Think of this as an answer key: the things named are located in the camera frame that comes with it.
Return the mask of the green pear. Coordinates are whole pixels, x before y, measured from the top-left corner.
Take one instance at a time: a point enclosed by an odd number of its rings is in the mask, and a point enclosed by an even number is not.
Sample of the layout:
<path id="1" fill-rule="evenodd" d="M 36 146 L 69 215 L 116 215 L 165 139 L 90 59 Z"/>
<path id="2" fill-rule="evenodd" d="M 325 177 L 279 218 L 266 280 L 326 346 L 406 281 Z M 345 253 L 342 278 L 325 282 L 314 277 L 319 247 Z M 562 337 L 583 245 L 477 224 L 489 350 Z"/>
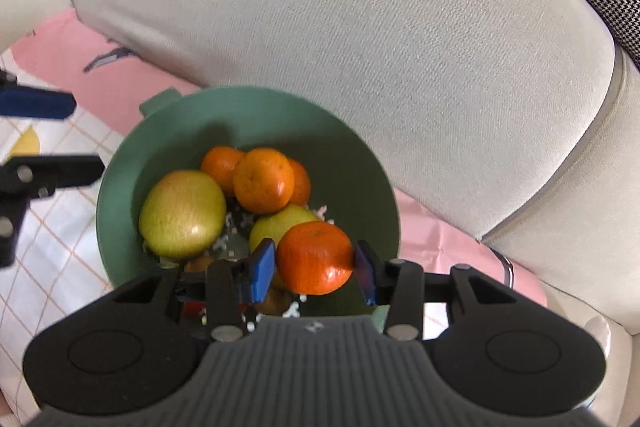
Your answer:
<path id="1" fill-rule="evenodd" d="M 138 228 L 157 257 L 198 257 L 218 239 L 227 216 L 224 192 L 208 174 L 177 170 L 163 176 L 142 205 Z"/>
<path id="2" fill-rule="evenodd" d="M 255 222 L 250 231 L 248 248 L 252 253 L 264 239 L 272 239 L 278 245 L 289 229 L 311 221 L 319 221 L 315 213 L 304 207 L 287 205 L 279 212 L 262 216 Z"/>

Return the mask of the small mandarin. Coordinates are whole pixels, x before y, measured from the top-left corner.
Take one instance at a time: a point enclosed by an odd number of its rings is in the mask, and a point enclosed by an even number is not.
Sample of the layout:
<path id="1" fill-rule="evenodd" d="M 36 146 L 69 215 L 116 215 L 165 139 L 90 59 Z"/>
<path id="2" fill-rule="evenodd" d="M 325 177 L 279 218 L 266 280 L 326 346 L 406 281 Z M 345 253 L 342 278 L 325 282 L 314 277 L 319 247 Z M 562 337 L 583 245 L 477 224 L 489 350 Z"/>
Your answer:
<path id="1" fill-rule="evenodd" d="M 277 247 L 279 275 L 296 294 L 323 296 L 337 291 L 354 271 L 354 247 L 336 225 L 309 221 L 285 233 Z"/>

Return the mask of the large front mandarin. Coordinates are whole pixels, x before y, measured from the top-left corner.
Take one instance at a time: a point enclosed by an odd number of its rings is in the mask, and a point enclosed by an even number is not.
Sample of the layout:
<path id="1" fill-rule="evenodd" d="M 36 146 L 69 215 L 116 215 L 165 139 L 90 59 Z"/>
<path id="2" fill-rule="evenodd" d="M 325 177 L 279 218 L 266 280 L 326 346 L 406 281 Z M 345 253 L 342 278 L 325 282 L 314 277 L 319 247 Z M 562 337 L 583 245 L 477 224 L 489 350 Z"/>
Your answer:
<path id="1" fill-rule="evenodd" d="M 278 150 L 258 147 L 239 161 L 233 173 L 234 196 L 256 215 L 283 209 L 291 200 L 295 176 L 288 158 Z"/>

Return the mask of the small brown round fruit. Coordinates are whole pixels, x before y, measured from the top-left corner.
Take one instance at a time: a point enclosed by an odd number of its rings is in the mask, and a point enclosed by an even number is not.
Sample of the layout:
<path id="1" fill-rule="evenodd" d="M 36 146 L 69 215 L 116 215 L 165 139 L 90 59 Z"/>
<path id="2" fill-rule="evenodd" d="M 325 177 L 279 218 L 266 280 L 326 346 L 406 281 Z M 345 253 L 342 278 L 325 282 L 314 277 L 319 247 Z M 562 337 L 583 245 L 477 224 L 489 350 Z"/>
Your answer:
<path id="1" fill-rule="evenodd" d="M 280 317 L 295 300 L 296 295 L 285 285 L 278 272 L 274 272 L 268 293 L 261 303 L 255 303 L 257 312 Z"/>

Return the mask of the green plastic colander bowl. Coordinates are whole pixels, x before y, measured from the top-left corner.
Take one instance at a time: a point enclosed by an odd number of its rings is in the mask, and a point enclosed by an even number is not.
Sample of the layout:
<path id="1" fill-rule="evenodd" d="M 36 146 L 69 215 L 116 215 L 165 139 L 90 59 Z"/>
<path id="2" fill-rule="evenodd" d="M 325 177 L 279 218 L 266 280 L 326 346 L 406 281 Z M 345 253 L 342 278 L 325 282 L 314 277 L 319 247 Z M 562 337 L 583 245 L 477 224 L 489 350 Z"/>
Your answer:
<path id="1" fill-rule="evenodd" d="M 309 205 L 352 243 L 367 242 L 382 260 L 399 251 L 399 216 L 378 158 L 347 124 L 303 98 L 257 87 L 210 88 L 182 96 L 167 90 L 143 103 L 143 119 L 120 144 L 102 178 L 96 237 L 113 286 L 158 270 L 139 234 L 151 188 L 175 170 L 200 167 L 214 146 L 271 147 L 302 164 Z"/>

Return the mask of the beige sofa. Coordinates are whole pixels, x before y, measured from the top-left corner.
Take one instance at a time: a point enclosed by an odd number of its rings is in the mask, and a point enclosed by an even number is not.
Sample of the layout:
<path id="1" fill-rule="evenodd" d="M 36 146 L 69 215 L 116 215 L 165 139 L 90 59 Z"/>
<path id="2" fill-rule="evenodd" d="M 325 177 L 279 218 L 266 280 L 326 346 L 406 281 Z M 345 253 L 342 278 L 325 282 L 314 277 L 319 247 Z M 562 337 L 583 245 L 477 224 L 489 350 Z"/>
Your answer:
<path id="1" fill-rule="evenodd" d="M 394 184 L 613 323 L 594 409 L 639 416 L 639 61 L 587 0 L 1 0 L 8 48 L 65 9 L 200 86 L 311 98 Z"/>

